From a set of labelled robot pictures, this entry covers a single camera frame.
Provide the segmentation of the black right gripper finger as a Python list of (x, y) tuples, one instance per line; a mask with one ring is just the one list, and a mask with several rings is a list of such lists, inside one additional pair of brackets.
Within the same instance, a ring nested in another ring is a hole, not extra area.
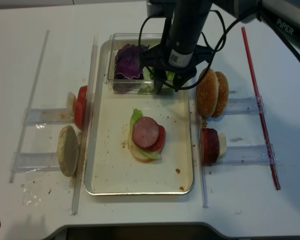
[(182, 81), (182, 76), (175, 74), (174, 78), (173, 78), (173, 87), (174, 87), (174, 91), (178, 92), (181, 87), (182, 87), (183, 81)]

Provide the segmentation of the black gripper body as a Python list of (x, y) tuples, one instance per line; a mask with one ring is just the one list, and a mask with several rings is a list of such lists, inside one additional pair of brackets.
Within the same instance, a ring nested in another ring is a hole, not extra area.
[(139, 60), (145, 80), (174, 81), (184, 83), (197, 73), (197, 65), (211, 62), (213, 50), (207, 46), (196, 45), (194, 52), (181, 54), (159, 43), (142, 50)]

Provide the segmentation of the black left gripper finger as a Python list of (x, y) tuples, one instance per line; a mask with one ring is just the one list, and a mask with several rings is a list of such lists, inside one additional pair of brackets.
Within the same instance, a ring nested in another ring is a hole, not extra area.
[(155, 70), (154, 71), (154, 89), (155, 89), (155, 94), (159, 95), (162, 87), (163, 87), (163, 82), (167, 80), (167, 75), (165, 70)]

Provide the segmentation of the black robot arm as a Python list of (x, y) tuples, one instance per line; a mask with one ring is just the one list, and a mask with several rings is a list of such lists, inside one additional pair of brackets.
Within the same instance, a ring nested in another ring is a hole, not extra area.
[[(139, 65), (154, 77), (154, 88), (160, 93), (165, 85), (175, 92), (196, 87), (185, 83), (193, 78), (196, 66), (203, 61), (211, 64), (223, 48), (228, 32), (239, 22), (253, 19), (266, 23), (300, 62), (300, 0), (149, 0), (156, 11), (148, 19), (165, 18), (161, 41), (140, 54)], [(199, 37), (211, 6), (216, 5), (235, 17), (223, 28), (215, 48), (198, 45)]]

